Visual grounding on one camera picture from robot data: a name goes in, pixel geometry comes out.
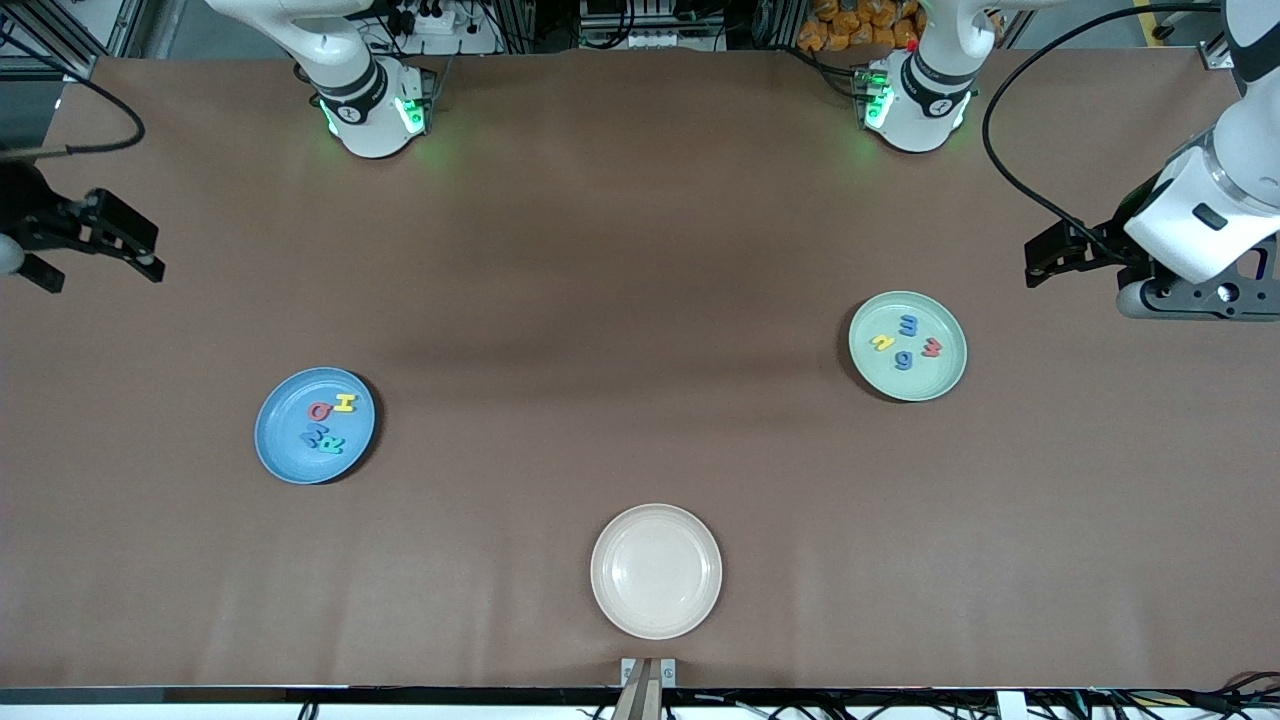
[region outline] foam number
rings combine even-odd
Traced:
[[[329,405],[328,402],[312,402],[311,407],[307,407],[307,418],[319,423],[320,420],[329,418],[330,410],[333,410],[333,405]]]
[[[342,455],[342,443],[347,442],[340,437],[325,436],[316,450],[320,452],[328,452],[329,455]]]
[[[307,423],[307,432],[300,434],[298,437],[302,438],[302,442],[307,443],[307,447],[316,447],[326,439],[324,436],[328,432],[329,428],[321,425],[320,423]]]

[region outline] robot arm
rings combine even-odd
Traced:
[[[1244,97],[1174,154],[1124,227],[1193,283],[1280,232],[1280,3],[1230,1],[1224,22]]]
[[[1028,287],[1119,264],[1128,316],[1280,320],[1280,4],[1226,0],[1222,12],[1244,96],[1089,237],[1062,222],[1028,242]],[[1257,272],[1242,277],[1251,250]]]
[[[65,275],[36,252],[69,249],[123,260],[151,282],[164,279],[155,224],[106,190],[72,201],[54,192],[35,165],[20,161],[0,161],[0,274],[61,292]]]
[[[346,15],[372,0],[207,0],[280,45],[320,95],[329,132],[362,158],[384,158],[425,133],[435,73],[374,58]]]
[[[960,127],[969,87],[996,45],[986,9],[1034,10],[1068,0],[922,0],[929,24],[911,53],[872,63],[888,83],[863,108],[863,124],[908,152],[936,150]]]

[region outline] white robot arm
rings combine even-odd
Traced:
[[[320,95],[329,132],[362,158],[384,158],[426,131],[434,74],[374,58],[346,15],[372,0],[207,0],[280,45]]]
[[[960,127],[973,81],[996,45],[996,29],[984,12],[1061,5],[1068,0],[920,0],[929,24],[914,53],[895,50],[870,64],[888,85],[868,104],[863,122],[884,141],[908,152],[928,152]]]
[[[1124,225],[1193,283],[1280,232],[1280,3],[1229,0],[1222,13],[1244,97],[1174,154]]]
[[[865,127],[909,152],[941,146],[959,127],[970,86],[995,44],[984,9],[1066,0],[920,0],[929,24],[915,53],[872,64],[883,85],[860,109]],[[1280,319],[1271,278],[1280,232],[1280,3],[1225,0],[1224,27],[1245,94],[1174,152],[1116,215],[1082,233],[1061,222],[1027,243],[1027,284],[1068,270],[1124,265],[1117,306],[1142,318]],[[1260,250],[1256,278],[1235,261]]]

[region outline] power strip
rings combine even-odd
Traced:
[[[431,15],[419,15],[413,22],[413,32],[421,35],[453,35],[453,20],[458,14],[454,10],[444,10],[439,18]]]

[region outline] brown table surface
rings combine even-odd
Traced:
[[[997,54],[983,86],[1023,58]],[[1274,325],[1119,316],[1111,272],[1023,286],[1052,218],[978,99],[897,154],[781,55],[461,59],[430,137],[328,137],[280,61],[104,61],[132,150],[42,164],[161,228],[165,282],[64,252],[3,293],[0,683],[1208,687],[1280,665]],[[1190,51],[1062,51],[1009,164],[1108,217],[1235,97]],[[125,120],[67,92],[52,138]],[[925,292],[968,373],[851,378],[864,299]],[[253,418],[337,365],[381,396],[362,470],[293,487]],[[700,516],[710,618],[614,629],[605,523]]]

